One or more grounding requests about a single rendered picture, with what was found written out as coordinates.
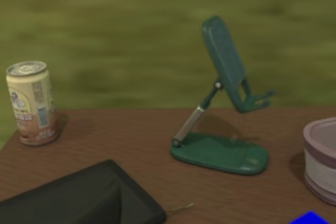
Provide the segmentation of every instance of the grass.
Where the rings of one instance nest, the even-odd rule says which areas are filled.
[[[274,88],[274,106],[334,105],[334,1],[0,0],[0,68],[45,61],[60,108],[194,107],[216,78],[200,25],[218,14],[255,92]],[[4,143],[15,129],[4,75],[0,91]]]

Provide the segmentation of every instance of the brown table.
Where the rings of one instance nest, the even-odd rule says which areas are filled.
[[[164,209],[195,204],[167,223],[280,224],[313,210],[336,223],[336,210],[303,184],[303,127],[336,108],[268,108],[251,114],[209,110],[195,131],[249,138],[270,152],[268,169],[246,177],[174,160],[170,140],[191,110],[70,110],[61,138],[0,152],[0,200],[104,159],[115,160]]]

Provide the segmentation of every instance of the beige and brown can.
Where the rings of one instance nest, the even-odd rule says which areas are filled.
[[[7,85],[20,141],[38,146],[59,134],[49,71],[41,61],[25,61],[7,68]]]

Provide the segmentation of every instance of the stand base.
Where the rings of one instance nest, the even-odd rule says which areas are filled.
[[[259,174],[268,164],[268,152],[259,145],[201,133],[189,133],[183,146],[170,151],[179,161],[241,175]]]

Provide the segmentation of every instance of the black case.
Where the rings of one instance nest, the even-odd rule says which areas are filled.
[[[0,202],[5,224],[163,224],[166,218],[111,160]]]

